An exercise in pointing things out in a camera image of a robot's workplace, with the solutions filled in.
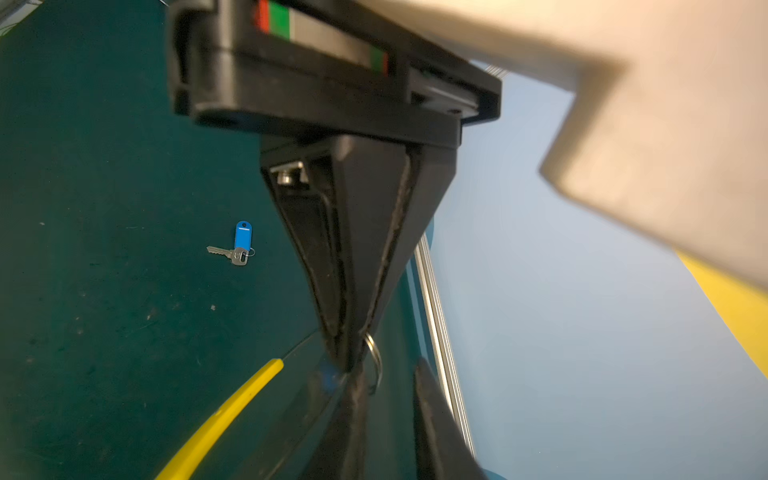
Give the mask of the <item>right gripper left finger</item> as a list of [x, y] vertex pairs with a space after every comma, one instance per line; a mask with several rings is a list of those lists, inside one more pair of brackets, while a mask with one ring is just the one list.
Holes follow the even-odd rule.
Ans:
[[350, 373], [341, 399], [300, 479], [363, 479], [369, 387], [365, 368]]

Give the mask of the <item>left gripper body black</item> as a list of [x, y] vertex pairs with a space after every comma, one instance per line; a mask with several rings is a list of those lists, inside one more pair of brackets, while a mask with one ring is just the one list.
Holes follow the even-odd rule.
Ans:
[[174, 113], [208, 127], [301, 139], [348, 134], [455, 148], [501, 113], [501, 82], [354, 1], [289, 8], [381, 52], [381, 69], [264, 30], [256, 1], [174, 1], [166, 56]]

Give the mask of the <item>silver key blue tag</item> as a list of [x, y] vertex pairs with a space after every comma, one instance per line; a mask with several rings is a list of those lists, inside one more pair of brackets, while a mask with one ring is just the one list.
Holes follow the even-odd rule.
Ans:
[[230, 249], [207, 246], [209, 254], [226, 257], [232, 265], [246, 266], [252, 256], [252, 225], [247, 221], [239, 221], [235, 227], [234, 244]]

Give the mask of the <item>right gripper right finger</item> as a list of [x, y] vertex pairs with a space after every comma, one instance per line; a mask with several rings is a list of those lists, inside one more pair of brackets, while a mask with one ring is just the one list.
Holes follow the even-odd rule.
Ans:
[[417, 478], [486, 479], [424, 358], [414, 370], [413, 394]]

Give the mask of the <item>grey keyring yellow handle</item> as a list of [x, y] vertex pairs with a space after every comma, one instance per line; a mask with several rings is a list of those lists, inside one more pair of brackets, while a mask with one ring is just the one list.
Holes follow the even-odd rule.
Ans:
[[[159, 479], [189, 479], [208, 456], [217, 441], [241, 415], [256, 396], [285, 368], [286, 361], [299, 353], [307, 343], [319, 336], [313, 331], [280, 358], [269, 360], [242, 384], [174, 454], [157, 475]], [[383, 361], [373, 336], [364, 336], [364, 345], [370, 353], [375, 380], [368, 383], [369, 397], [374, 395], [383, 377]], [[350, 374], [340, 374], [325, 358], [307, 378], [307, 384], [292, 400], [293, 408], [305, 407], [304, 413], [291, 415], [284, 412], [284, 419], [275, 426], [274, 434], [284, 434], [283, 440], [268, 440], [255, 452], [255, 458], [245, 468], [245, 474], [253, 479], [271, 479], [285, 465], [320, 417], [327, 411], [336, 391], [344, 390]]]

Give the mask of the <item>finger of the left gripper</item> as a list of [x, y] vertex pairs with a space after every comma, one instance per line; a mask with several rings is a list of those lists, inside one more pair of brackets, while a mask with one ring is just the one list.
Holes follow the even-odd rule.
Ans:
[[457, 169], [453, 148], [407, 146], [342, 135], [332, 142], [332, 172], [344, 271], [340, 366], [359, 361], [419, 239]]
[[305, 270], [327, 353], [354, 358], [349, 134], [289, 142], [262, 154], [260, 173]]

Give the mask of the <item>aluminium frame rail right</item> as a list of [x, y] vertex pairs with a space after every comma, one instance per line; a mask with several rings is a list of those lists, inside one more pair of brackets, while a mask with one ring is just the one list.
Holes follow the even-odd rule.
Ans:
[[471, 455], [475, 456], [476, 453], [470, 424], [460, 387], [450, 336], [430, 255], [430, 245], [426, 233], [422, 235], [415, 248], [414, 260], [421, 296], [424, 303], [426, 325], [429, 332], [438, 382], [443, 395], [448, 402], [449, 410], [458, 425], [461, 436]]

